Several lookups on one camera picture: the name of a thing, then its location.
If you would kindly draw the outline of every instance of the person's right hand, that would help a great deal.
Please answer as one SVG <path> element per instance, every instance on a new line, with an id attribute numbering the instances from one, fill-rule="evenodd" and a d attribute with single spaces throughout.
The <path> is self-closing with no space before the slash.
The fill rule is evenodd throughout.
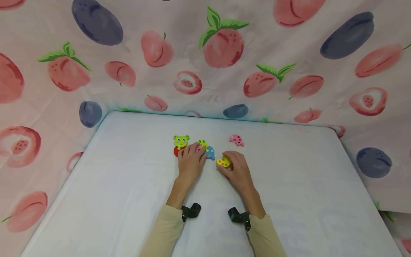
<path id="1" fill-rule="evenodd" d="M 248 168 L 244 155 L 235 151 L 223 152 L 223 155 L 231 160 L 232 170 L 229 171 L 218 164 L 217 170 L 230 180 L 231 184 L 240 195 L 254 190 L 255 188 L 253 180 L 251 179 L 250 169 Z"/>

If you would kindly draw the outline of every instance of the halved peach illustration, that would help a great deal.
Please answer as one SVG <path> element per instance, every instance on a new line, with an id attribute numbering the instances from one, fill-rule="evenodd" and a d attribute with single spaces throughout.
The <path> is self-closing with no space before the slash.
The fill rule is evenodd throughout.
<path id="1" fill-rule="evenodd" d="M 0 104 L 16 101 L 23 93 L 24 79 L 18 67 L 0 53 Z"/>
<path id="2" fill-rule="evenodd" d="M 247 26 L 248 22 L 221 20 L 210 6 L 207 7 L 207 21 L 209 27 L 199 40 L 199 49 L 203 48 L 206 63 L 213 68 L 233 66 L 244 50 L 244 40 L 237 30 Z"/>
<path id="3" fill-rule="evenodd" d="M 384 89 L 371 87 L 351 96 L 349 104 L 359 114 L 375 116 L 385 109 L 387 97 L 388 93 Z"/>
<path id="4" fill-rule="evenodd" d="M 344 136 L 344 134 L 345 134 L 345 127 L 344 126 L 329 125 L 328 127 L 332 128 L 335 131 L 338 138 L 342 138 L 342 136 Z"/>
<path id="5" fill-rule="evenodd" d="M 247 97 L 257 97 L 268 93 L 277 83 L 284 80 L 285 74 L 290 72 L 296 64 L 291 64 L 277 71 L 276 68 L 269 65 L 258 64 L 257 67 L 261 70 L 254 72 L 244 82 L 244 95 Z"/>
<path id="6" fill-rule="evenodd" d="M 24 196 L 14 207 L 9 217 L 3 219 L 7 230 L 13 233 L 23 232 L 39 221 L 47 208 L 47 194 L 42 191 Z"/>
<path id="7" fill-rule="evenodd" d="M 30 165 L 36 159 L 40 145 L 39 133 L 29 127 L 15 126 L 0 131 L 0 155 L 8 158 L 6 165 L 9 167 Z"/>
<path id="8" fill-rule="evenodd" d="M 144 104 L 145 106 L 147 106 L 147 108 L 153 111 L 165 111 L 168 108 L 166 101 L 154 95 L 153 96 L 147 95 L 147 97 L 144 98 Z"/>
<path id="9" fill-rule="evenodd" d="M 67 41 L 62 46 L 62 51 L 52 51 L 38 59 L 39 62 L 48 63 L 48 75 L 52 82 L 63 91 L 74 91 L 90 82 L 87 71 L 91 69 L 80 61 L 74 49 Z"/>
<path id="10" fill-rule="evenodd" d="M 317 75 L 304 76 L 290 87 L 291 98 L 305 98 L 317 93 L 324 84 L 324 78 Z"/>
<path id="11" fill-rule="evenodd" d="M 136 73 L 128 64 L 112 61 L 106 63 L 105 70 L 107 75 L 120 83 L 132 88 L 136 85 Z"/>
<path id="12" fill-rule="evenodd" d="M 74 169 L 74 167 L 76 166 L 77 162 L 79 161 L 80 157 L 83 155 L 83 152 L 78 152 L 73 154 L 69 161 L 67 162 L 67 167 L 66 167 L 66 171 L 68 173 L 71 173 Z"/>
<path id="13" fill-rule="evenodd" d="M 372 51 L 357 64 L 356 76 L 365 78 L 390 69 L 401 60 L 403 51 L 410 46 L 402 48 L 401 44 L 390 44 Z"/>
<path id="14" fill-rule="evenodd" d="M 306 111 L 300 112 L 295 118 L 294 121 L 298 123 L 308 123 L 312 120 L 318 119 L 323 113 L 320 109 L 309 109 Z"/>
<path id="15" fill-rule="evenodd" d="M 8 11 L 19 8 L 26 0 L 0 0 L 0 10 Z"/>
<path id="16" fill-rule="evenodd" d="M 151 67 L 161 67 L 168 64 L 174 56 L 173 46 L 166 41 L 166 33 L 161 37 L 150 30 L 141 37 L 145 62 Z"/>
<path id="17" fill-rule="evenodd" d="M 326 0 L 276 0 L 274 19 L 278 25 L 291 28 L 311 19 Z"/>
<path id="18" fill-rule="evenodd" d="M 188 70 L 180 71 L 173 84 L 178 92 L 187 95 L 194 95 L 200 92 L 203 87 L 201 79 L 194 72 Z"/>

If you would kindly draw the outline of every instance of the beige sleeve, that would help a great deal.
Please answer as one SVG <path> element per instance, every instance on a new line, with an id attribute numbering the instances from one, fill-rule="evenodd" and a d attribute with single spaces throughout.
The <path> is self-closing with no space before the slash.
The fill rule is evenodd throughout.
<path id="1" fill-rule="evenodd" d="M 164 205 L 139 257 L 170 257 L 184 225 L 182 210 Z"/>
<path id="2" fill-rule="evenodd" d="M 250 215 L 250 223 L 248 237 L 256 257 L 287 257 L 269 215 L 262 219 Z"/>

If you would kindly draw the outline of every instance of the pink puzzle piece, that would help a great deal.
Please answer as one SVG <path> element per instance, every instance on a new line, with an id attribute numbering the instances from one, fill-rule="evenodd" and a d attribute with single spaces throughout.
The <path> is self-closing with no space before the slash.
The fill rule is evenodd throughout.
<path id="1" fill-rule="evenodd" d="M 230 142 L 234 142 L 236 146 L 244 146 L 244 142 L 242 141 L 242 138 L 237 134 L 234 134 L 230 137 Z"/>

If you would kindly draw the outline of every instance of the fabric backdrop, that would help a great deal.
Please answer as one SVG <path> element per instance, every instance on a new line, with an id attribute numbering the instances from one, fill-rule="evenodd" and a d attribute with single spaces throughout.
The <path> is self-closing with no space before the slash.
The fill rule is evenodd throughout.
<path id="1" fill-rule="evenodd" d="M 331 127 L 408 255 L 409 10 L 407 0 L 0 0 L 2 256 L 21 254 L 112 110 Z"/>

